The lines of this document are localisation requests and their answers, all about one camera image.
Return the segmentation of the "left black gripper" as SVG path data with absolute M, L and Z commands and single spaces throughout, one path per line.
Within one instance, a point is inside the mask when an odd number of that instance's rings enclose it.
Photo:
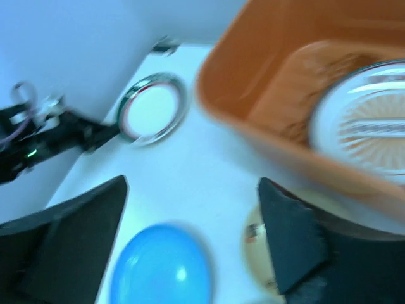
M 64 111 L 58 118 L 57 126 L 43 132 L 36 132 L 33 121 L 29 120 L 21 133 L 1 145 L 2 184 L 74 147 L 93 152 L 120 133 L 116 123 L 106 125 L 71 110 Z

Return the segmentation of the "white plate green rim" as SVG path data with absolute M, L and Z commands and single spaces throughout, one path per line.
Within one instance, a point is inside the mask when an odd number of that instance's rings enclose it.
M 147 146 L 169 136 L 188 107 L 182 79 L 172 73 L 154 73 L 125 92 L 116 111 L 116 123 L 124 140 L 134 146 Z

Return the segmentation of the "white plate orange sunburst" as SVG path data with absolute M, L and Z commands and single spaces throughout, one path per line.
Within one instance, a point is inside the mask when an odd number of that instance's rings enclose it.
M 404 60 L 362 67 L 319 98 L 309 145 L 323 156 L 404 184 Z

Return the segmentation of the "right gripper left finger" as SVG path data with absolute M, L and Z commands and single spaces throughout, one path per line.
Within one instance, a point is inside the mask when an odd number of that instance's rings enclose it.
M 127 193 L 119 175 L 1 224 L 1 303 L 94 303 Z

